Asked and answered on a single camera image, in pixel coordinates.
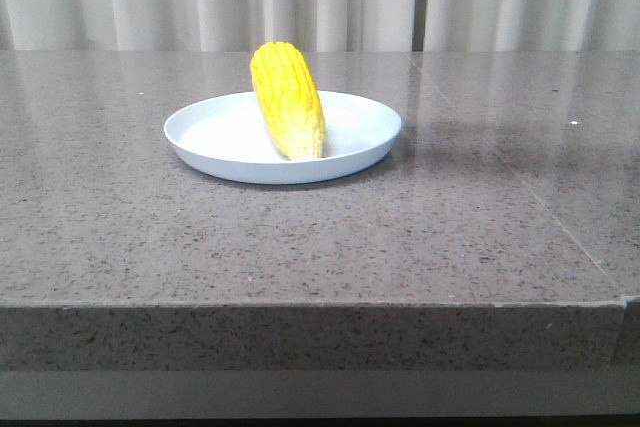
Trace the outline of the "yellow corn cob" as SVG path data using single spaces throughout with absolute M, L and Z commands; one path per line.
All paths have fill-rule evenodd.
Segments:
M 279 152 L 291 161 L 321 158 L 325 117 L 304 55 L 291 43 L 269 42 L 254 52 L 250 71 L 263 118 Z

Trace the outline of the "white round plate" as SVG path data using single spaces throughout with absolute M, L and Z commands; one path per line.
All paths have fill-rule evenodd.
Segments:
M 321 91 L 326 138 L 319 159 L 291 161 L 269 136 L 256 95 L 243 92 L 196 102 L 173 113 L 164 134 L 181 160 L 226 180 L 266 185 L 328 181 L 385 157 L 402 127 L 399 114 L 365 97 Z

